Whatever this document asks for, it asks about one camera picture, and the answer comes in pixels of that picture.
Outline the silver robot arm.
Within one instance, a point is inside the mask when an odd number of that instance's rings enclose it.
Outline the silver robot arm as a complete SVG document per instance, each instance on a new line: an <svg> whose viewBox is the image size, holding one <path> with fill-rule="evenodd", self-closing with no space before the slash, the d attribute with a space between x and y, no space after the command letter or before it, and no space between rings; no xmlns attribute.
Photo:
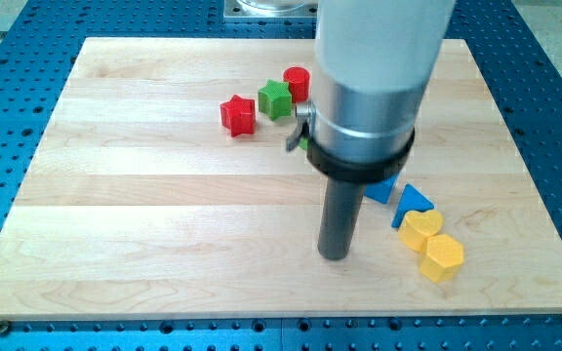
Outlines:
<svg viewBox="0 0 562 351"><path fill-rule="evenodd" d="M401 171L455 0L321 0L303 132L329 181Z"/></svg>

